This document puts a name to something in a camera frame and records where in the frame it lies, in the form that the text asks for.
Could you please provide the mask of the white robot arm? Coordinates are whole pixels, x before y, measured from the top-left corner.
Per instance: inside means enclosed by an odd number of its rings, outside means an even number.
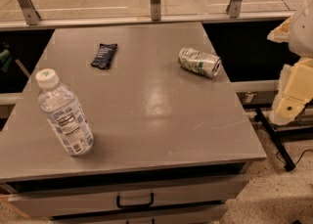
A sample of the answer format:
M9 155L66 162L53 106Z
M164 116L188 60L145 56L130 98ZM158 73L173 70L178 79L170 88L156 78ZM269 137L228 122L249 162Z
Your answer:
M313 0L304 0L296 12L275 29L267 39L287 42L289 50L300 59L293 65L283 65L278 82L270 121L287 125L313 99Z

